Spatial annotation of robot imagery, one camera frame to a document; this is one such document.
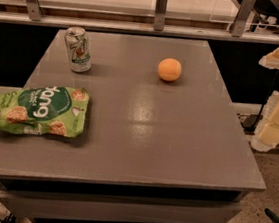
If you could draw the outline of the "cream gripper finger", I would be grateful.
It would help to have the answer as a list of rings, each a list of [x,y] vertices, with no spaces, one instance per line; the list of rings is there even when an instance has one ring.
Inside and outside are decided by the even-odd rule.
[[[279,47],[264,55],[260,60],[259,64],[266,69],[279,70]]]
[[[274,91],[263,110],[263,118],[255,128],[251,139],[254,150],[267,152],[279,144],[279,92]]]

